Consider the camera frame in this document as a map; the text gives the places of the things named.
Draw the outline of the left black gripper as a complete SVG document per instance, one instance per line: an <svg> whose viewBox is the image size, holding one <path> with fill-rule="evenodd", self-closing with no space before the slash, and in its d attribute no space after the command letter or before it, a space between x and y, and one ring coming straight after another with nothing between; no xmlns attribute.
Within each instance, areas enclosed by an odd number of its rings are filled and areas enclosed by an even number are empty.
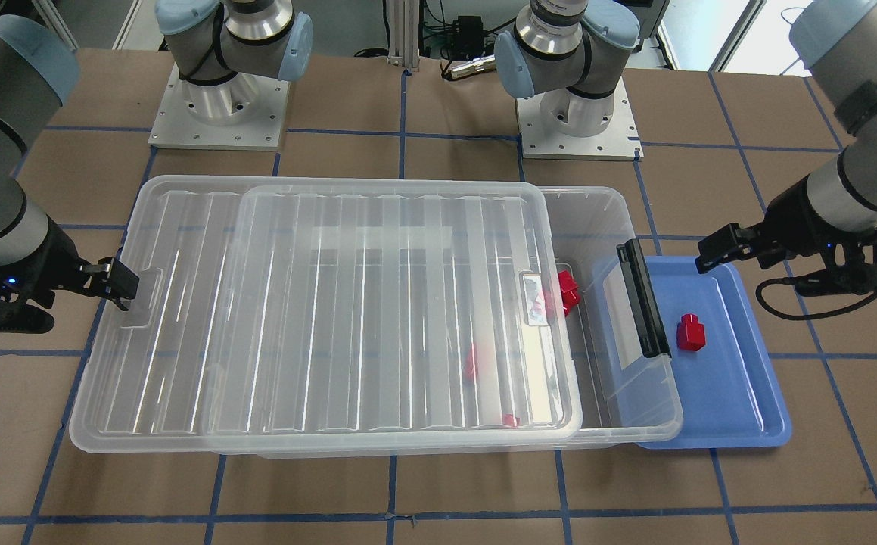
<svg viewBox="0 0 877 545"><path fill-rule="evenodd" d="M757 258L767 269L795 257L819 256L823 269L794 283L801 296L870 294L877 291L877 221L854 232L840 230L816 214L806 193L808 178L771 201L759 224L732 222L698 243L695 268L705 275L733 261Z"/></svg>

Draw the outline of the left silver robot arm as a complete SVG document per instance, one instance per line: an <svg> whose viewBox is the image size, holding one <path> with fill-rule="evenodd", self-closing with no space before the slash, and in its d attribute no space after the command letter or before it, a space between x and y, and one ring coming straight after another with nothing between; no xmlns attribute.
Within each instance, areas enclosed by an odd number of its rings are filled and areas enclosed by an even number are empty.
<svg viewBox="0 0 877 545"><path fill-rule="evenodd" d="M788 40L852 142L773 199L760 223L724 226L698 245L700 273L732 261L770 268L821 257L795 280L804 296L877 292L877 1L814 1ZM639 41L639 21L614 1L531 1L493 46L517 99L558 91L583 102L614 92Z"/></svg>

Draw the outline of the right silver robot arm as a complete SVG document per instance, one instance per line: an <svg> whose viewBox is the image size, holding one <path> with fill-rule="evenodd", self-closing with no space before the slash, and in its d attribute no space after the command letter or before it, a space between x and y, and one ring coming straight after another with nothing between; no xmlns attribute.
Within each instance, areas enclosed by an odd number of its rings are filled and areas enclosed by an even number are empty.
<svg viewBox="0 0 877 545"><path fill-rule="evenodd" d="M230 124L253 110L254 77L296 82L313 53L313 19L289 1L158 1L154 16L196 120ZM13 172L79 79L75 52L43 25L0 15L0 332L44 334L55 294L127 311L138 276L90 263Z"/></svg>

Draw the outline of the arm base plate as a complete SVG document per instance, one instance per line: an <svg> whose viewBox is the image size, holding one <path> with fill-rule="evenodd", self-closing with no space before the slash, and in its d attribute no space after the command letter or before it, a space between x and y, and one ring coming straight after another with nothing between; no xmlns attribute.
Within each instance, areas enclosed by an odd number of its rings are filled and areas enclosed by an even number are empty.
<svg viewBox="0 0 877 545"><path fill-rule="evenodd" d="M586 99L567 89L515 100L522 156L536 160L639 161L645 157L624 79Z"/></svg>
<svg viewBox="0 0 877 545"><path fill-rule="evenodd" d="M189 151L278 151L290 82L238 73L219 86L196 86L174 67L148 144Z"/></svg>

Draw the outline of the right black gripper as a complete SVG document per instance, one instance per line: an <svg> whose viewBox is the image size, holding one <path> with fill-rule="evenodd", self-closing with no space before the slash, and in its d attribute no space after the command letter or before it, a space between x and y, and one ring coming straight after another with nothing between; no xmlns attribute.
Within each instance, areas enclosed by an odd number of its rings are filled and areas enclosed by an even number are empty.
<svg viewBox="0 0 877 545"><path fill-rule="evenodd" d="M74 241L49 220L46 238L33 254L0 266L0 332L50 332L55 320L48 311L62 289L110 301L127 313L139 283L137 273L115 257L84 265Z"/></svg>

